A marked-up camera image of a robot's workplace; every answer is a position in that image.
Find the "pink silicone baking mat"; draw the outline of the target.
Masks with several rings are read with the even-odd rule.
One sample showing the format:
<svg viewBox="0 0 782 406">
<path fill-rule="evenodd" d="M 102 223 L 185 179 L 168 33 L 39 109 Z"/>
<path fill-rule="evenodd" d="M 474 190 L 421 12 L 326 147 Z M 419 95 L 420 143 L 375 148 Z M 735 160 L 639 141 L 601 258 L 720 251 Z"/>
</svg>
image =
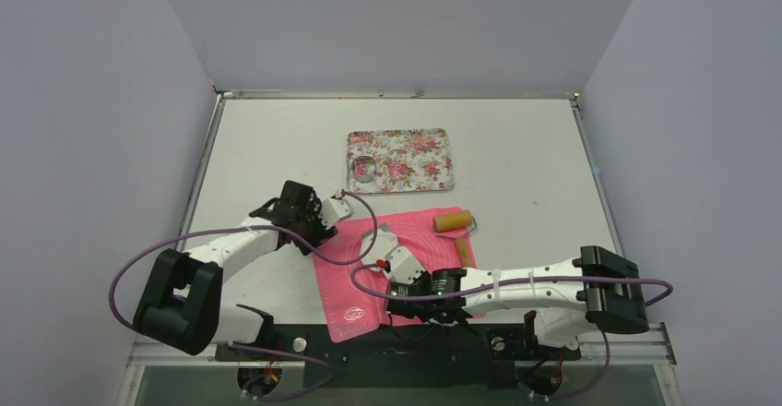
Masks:
<svg viewBox="0 0 782 406">
<path fill-rule="evenodd" d="M 433 230 L 433 219 L 460 212 L 460 207 L 425 209 L 382 215 L 381 225 L 387 225 L 401 245 L 410 250 L 429 271 L 457 268 L 461 265 L 454 239 L 467 230 L 446 232 L 442 237 Z M 322 254 L 337 261 L 353 259 L 362 253 L 361 244 L 371 240 L 372 220 L 357 219 L 338 224 L 338 235 L 318 248 Z M 419 325 L 417 319 L 389 316 L 386 301 L 361 292 L 350 280 L 351 272 L 360 263 L 349 266 L 332 265 L 320 258 L 314 260 L 314 271 L 326 316 L 329 338 L 341 343 L 377 330 L 383 324 Z"/>
</svg>

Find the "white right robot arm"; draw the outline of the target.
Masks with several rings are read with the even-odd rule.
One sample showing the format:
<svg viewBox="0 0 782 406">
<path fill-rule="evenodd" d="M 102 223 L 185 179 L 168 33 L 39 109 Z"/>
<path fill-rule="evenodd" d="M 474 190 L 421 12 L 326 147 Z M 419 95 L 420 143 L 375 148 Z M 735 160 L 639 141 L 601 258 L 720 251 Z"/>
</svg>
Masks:
<svg viewBox="0 0 782 406">
<path fill-rule="evenodd" d="M 600 246 L 578 257 L 526 269 L 451 268 L 391 283 L 386 311 L 442 326 L 490 312 L 519 310 L 522 349 L 533 357 L 599 330 L 618 335 L 649 329 L 637 265 Z"/>
</svg>

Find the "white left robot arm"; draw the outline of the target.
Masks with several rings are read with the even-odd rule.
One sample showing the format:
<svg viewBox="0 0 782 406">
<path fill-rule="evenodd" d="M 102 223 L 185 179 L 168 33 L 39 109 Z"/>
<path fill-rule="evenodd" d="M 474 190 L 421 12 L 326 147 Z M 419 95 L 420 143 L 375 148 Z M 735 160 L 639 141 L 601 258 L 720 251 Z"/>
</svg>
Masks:
<svg viewBox="0 0 782 406">
<path fill-rule="evenodd" d="M 251 211 L 236 228 L 219 230 L 204 245 L 162 250 L 156 257 L 131 325 L 135 332 L 189 355 L 211 344 L 238 342 L 251 359 L 275 347 L 273 317 L 246 304 L 222 300 L 224 283 L 256 259 L 288 244 L 303 255 L 337 235 L 353 213 L 343 195 L 320 198 L 287 181 L 278 197 Z"/>
</svg>

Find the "wooden rolling pin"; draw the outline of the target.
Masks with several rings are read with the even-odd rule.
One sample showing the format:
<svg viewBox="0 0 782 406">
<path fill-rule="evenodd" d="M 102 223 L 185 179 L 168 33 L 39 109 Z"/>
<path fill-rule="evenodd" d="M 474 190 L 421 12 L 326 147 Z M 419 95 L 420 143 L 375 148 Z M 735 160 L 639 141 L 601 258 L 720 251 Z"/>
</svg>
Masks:
<svg viewBox="0 0 782 406">
<path fill-rule="evenodd" d="M 437 215 L 432 219 L 432 227 L 437 237 L 453 241 L 462 268 L 475 267 L 469 237 L 477 229 L 477 222 L 469 210 Z"/>
</svg>

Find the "round metal dough cutter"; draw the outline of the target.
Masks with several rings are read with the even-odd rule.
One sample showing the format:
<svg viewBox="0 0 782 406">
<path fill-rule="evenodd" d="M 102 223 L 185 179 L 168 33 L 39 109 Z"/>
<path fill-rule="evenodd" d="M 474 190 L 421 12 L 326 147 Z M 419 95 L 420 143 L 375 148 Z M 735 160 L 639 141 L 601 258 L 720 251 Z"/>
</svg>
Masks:
<svg viewBox="0 0 782 406">
<path fill-rule="evenodd" d="M 371 183 L 379 177 L 378 165 L 373 156 L 359 155 L 350 162 L 350 177 L 358 183 Z"/>
</svg>

